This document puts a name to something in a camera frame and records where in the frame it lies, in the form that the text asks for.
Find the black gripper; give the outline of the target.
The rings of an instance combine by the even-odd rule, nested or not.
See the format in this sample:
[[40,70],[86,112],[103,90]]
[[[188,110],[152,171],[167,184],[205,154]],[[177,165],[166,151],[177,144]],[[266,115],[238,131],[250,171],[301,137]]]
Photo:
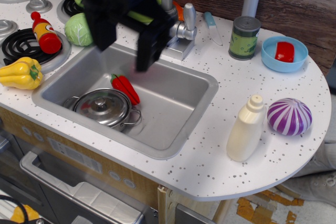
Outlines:
[[[122,23],[139,33],[137,72],[146,72],[171,40],[173,18],[157,0],[82,0],[84,14],[95,45],[105,50],[117,39],[116,25]],[[145,25],[128,16],[129,11],[153,18]]]

